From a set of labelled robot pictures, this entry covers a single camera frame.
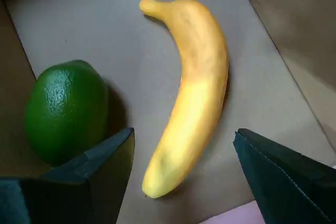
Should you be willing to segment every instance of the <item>banana tip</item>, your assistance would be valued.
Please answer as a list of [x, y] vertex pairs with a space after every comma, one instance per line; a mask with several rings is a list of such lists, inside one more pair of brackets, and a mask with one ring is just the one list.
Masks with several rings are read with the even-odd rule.
[[141, 0], [139, 8], [146, 15], [156, 18], [161, 16], [161, 5], [157, 0]]

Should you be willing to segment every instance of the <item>pink paper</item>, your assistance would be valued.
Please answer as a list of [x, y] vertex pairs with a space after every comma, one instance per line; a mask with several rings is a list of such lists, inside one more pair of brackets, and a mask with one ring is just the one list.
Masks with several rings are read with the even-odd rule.
[[200, 224], [265, 224], [255, 201], [214, 216]]

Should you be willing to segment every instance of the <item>green lime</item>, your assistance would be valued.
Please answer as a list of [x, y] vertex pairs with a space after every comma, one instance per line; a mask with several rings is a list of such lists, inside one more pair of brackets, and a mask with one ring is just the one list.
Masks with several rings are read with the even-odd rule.
[[37, 79], [26, 108], [25, 130], [36, 154], [60, 165], [106, 134], [108, 90], [87, 62], [52, 66]]

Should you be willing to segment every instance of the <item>cardboard surface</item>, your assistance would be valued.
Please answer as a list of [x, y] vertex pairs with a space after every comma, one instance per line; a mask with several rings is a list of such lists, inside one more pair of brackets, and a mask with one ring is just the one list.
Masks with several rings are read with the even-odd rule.
[[334, 0], [250, 0], [336, 148]]
[[35, 78], [0, 0], [0, 176], [38, 176], [49, 166], [26, 142], [24, 113]]
[[142, 177], [180, 81], [180, 59], [169, 32], [141, 14], [140, 0], [6, 1], [35, 75], [53, 64], [83, 59], [123, 101], [125, 122], [135, 128], [136, 139], [118, 223], [197, 223], [251, 201], [232, 145], [240, 127], [325, 164], [336, 162], [249, 1], [199, 0], [227, 37], [230, 77], [223, 115], [188, 179], [167, 197], [148, 199]]

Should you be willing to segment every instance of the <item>yellow banana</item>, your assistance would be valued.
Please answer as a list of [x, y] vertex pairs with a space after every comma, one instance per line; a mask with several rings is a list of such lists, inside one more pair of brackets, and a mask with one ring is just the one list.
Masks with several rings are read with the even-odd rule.
[[140, 10], [167, 25], [182, 63], [179, 93], [142, 183], [146, 195], [158, 198], [183, 181], [211, 138], [222, 111], [228, 55], [219, 24], [200, 2], [142, 0]]

